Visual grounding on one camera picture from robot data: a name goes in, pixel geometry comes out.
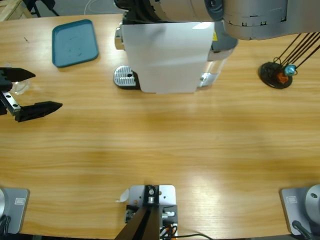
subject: sticker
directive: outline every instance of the sticker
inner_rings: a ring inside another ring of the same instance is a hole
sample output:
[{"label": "sticker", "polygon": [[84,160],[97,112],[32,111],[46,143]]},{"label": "sticker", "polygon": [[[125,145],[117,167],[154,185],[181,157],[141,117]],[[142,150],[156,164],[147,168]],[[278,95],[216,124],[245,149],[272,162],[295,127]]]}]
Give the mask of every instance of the sticker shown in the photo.
[{"label": "sticker", "polygon": [[213,33],[213,41],[218,41],[218,36],[217,36],[216,31],[214,31],[214,33]]},{"label": "sticker", "polygon": [[14,205],[24,205],[25,204],[26,199],[25,198],[16,198],[14,201]]},{"label": "sticker", "polygon": [[286,197],[286,202],[288,204],[297,204],[298,203],[298,199],[296,196],[287,196]]}]

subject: yellow warning label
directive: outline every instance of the yellow warning label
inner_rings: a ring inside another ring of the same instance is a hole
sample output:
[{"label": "yellow warning label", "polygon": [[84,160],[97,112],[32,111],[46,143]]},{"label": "yellow warning label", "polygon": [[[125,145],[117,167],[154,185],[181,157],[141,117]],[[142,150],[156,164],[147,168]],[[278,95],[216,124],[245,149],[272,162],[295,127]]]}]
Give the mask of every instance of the yellow warning label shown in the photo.
[{"label": "yellow warning label", "polygon": [[213,41],[218,41],[218,36],[216,34],[216,31],[213,33]]}]

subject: electrical wire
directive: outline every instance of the electrical wire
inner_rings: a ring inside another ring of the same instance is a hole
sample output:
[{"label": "electrical wire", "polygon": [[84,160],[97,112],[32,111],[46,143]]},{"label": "electrical wire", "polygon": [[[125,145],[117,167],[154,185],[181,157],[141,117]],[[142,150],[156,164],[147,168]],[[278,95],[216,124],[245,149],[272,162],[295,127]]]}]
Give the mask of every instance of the electrical wire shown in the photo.
[{"label": "electrical wire", "polygon": [[89,0],[87,2],[87,4],[85,5],[83,15],[86,15],[87,10],[89,10],[91,13],[94,13],[94,14],[118,14],[118,13],[120,13],[119,11],[95,11],[95,10],[93,10],[91,8],[91,6],[92,6],[92,4],[96,3],[97,1],[102,1],[102,0]]},{"label": "electrical wire", "polygon": [[213,238],[202,234],[202,233],[194,233],[194,234],[188,234],[188,235],[178,235],[176,236],[176,232],[178,230],[178,226],[177,225],[166,225],[163,228],[160,229],[160,239],[161,240],[172,240],[172,239],[182,239],[182,238],[191,238],[191,237],[204,237],[208,240],[214,240]]},{"label": "electrical wire", "polygon": [[[214,240],[213,238],[205,235],[205,234],[202,234],[202,233],[195,233],[195,234],[189,234],[189,235],[180,235],[180,236],[173,236],[172,238],[174,239],[182,239],[182,238],[191,238],[191,237],[196,237],[196,236],[199,236],[199,237],[204,237],[208,240]],[[172,238],[169,238],[169,237],[163,237],[161,239],[164,239],[164,240],[171,240]]]},{"label": "electrical wire", "polygon": [[91,2],[92,2],[92,0],[89,0],[89,1],[86,3],[86,5],[85,5],[85,7],[84,7],[83,15],[86,15],[87,8],[88,8],[88,6],[89,6],[89,4],[90,4]]}]

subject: gray mounting plate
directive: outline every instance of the gray mounting plate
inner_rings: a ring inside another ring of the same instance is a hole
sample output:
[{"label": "gray mounting plate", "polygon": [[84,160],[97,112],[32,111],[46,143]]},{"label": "gray mounting plate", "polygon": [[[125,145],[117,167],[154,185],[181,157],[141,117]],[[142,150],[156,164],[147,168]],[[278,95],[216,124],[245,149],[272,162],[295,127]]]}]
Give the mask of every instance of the gray mounting plate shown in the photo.
[{"label": "gray mounting plate", "polygon": [[136,87],[134,73],[130,66],[119,66],[113,74],[113,81],[119,87]]},{"label": "gray mounting plate", "polygon": [[[176,188],[173,185],[159,185],[159,204],[176,205]],[[129,205],[142,207],[145,185],[134,185],[129,188]]]},{"label": "gray mounting plate", "polygon": [[19,188],[3,188],[3,191],[7,197],[3,214],[11,217],[8,233],[17,234],[23,224],[29,191]]},{"label": "gray mounting plate", "polygon": [[286,188],[280,192],[288,230],[293,235],[301,235],[300,232],[292,226],[294,220],[299,221],[306,230],[311,232],[311,225],[306,217],[305,210],[308,189],[309,187]]},{"label": "gray mounting plate", "polygon": [[[218,74],[203,72],[199,83],[198,88],[207,87],[212,85],[217,79]],[[113,74],[113,81],[118,87],[136,87],[137,83],[135,81],[134,73],[130,66],[123,65],[119,66]]]}]

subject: black round base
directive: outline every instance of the black round base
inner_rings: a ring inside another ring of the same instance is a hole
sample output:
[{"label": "black round base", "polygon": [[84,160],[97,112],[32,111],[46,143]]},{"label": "black round base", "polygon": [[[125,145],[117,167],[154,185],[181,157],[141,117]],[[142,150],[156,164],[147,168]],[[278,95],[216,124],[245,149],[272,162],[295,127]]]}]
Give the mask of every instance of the black round base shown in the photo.
[{"label": "black round base", "polygon": [[262,82],[275,89],[285,89],[292,84],[293,77],[289,76],[285,83],[279,82],[278,73],[281,65],[276,62],[267,62],[259,67],[258,75]]}]

